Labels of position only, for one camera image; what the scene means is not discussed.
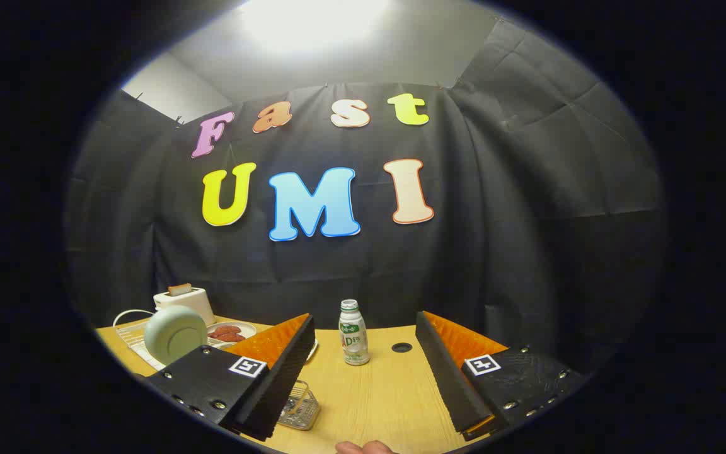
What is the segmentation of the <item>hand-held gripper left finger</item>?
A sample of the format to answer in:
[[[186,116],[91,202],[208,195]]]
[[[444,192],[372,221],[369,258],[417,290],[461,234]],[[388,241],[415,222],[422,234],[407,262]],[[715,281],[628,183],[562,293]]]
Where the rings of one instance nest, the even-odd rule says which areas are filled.
[[[305,313],[231,347],[193,348],[145,382],[203,420],[265,441],[273,436],[314,340],[314,317]]]

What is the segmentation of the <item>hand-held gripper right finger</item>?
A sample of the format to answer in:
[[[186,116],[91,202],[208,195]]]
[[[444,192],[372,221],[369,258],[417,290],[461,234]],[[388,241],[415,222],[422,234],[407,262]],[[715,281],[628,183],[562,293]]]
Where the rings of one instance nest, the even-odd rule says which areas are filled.
[[[586,380],[529,345],[506,347],[427,311],[416,315],[415,336],[452,425],[466,441],[542,416]]]

